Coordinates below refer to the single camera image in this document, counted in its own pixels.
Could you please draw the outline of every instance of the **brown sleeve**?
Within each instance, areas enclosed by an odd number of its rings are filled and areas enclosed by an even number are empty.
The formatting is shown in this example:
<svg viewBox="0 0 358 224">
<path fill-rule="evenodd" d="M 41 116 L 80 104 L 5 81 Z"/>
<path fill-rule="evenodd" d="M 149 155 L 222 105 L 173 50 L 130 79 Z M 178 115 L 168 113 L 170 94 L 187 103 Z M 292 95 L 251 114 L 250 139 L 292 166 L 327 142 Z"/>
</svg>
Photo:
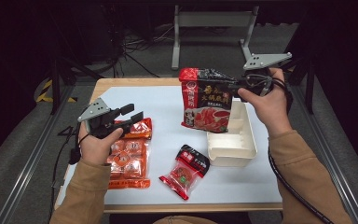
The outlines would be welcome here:
<svg viewBox="0 0 358 224">
<path fill-rule="evenodd" d="M 54 212 L 50 223 L 100 223 L 109 175 L 110 166 L 80 160 L 62 205 Z"/>
<path fill-rule="evenodd" d="M 269 149 L 286 181 L 334 223 L 351 223 L 330 174 L 296 132 L 269 139 Z M 283 223 L 322 223 L 278 180 L 282 195 Z"/>
</svg>

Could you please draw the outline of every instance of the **white plastic box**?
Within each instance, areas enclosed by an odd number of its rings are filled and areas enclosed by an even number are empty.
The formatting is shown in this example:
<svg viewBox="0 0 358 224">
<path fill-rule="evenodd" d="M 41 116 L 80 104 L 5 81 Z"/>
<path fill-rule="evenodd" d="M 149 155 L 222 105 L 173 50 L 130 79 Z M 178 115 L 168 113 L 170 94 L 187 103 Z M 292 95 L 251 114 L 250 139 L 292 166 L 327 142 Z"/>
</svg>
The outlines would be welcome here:
<svg viewBox="0 0 358 224">
<path fill-rule="evenodd" d="M 227 133 L 207 133 L 211 165 L 246 166 L 257 154 L 246 105 L 233 101 Z"/>
</svg>

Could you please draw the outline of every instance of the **forearm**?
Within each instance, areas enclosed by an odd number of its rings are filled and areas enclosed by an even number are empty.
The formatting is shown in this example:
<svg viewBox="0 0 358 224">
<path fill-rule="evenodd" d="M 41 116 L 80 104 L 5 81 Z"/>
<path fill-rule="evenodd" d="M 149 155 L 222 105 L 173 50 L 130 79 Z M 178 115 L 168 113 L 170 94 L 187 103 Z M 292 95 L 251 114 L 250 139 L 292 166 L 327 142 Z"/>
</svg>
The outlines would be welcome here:
<svg viewBox="0 0 358 224">
<path fill-rule="evenodd" d="M 100 223 L 109 175 L 110 166 L 80 160 L 66 189 L 65 199 L 50 223 Z"/>
<path fill-rule="evenodd" d="M 282 176 L 305 200 L 334 223 L 351 223 L 330 174 L 296 131 L 270 138 L 269 148 Z M 320 223 L 278 182 L 283 223 Z"/>
</svg>

